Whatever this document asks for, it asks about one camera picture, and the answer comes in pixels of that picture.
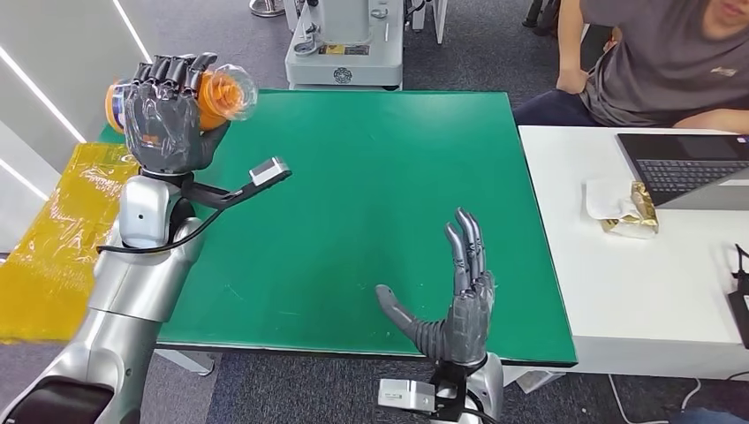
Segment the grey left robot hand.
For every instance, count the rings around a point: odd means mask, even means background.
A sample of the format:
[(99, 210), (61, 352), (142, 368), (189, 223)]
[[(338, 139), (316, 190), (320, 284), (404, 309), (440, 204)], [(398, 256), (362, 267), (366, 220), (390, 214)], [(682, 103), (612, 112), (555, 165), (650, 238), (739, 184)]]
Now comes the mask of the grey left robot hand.
[(150, 173), (181, 175), (206, 169), (231, 122), (203, 129), (200, 84), (217, 54), (157, 55), (141, 62), (124, 99), (125, 145)]

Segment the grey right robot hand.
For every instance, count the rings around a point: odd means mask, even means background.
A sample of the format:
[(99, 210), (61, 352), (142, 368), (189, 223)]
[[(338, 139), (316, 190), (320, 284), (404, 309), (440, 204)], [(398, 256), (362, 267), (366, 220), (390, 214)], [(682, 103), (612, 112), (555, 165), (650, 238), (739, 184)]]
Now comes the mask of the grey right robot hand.
[(495, 302), (495, 279), (487, 269), (480, 225), (463, 208), (455, 211), (457, 225), (447, 223), (453, 263), (453, 295), (447, 314), (425, 321), (408, 311), (385, 284), (375, 287), (382, 312), (432, 360), (470, 367), (487, 356), (488, 328)]

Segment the person's right hand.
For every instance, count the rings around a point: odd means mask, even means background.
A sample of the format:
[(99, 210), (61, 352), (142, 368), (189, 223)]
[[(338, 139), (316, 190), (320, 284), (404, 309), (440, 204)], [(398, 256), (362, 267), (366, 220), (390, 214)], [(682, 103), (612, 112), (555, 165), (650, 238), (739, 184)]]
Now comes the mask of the person's right hand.
[(579, 68), (561, 68), (556, 81), (556, 89), (571, 95), (582, 93), (589, 78), (589, 74)]

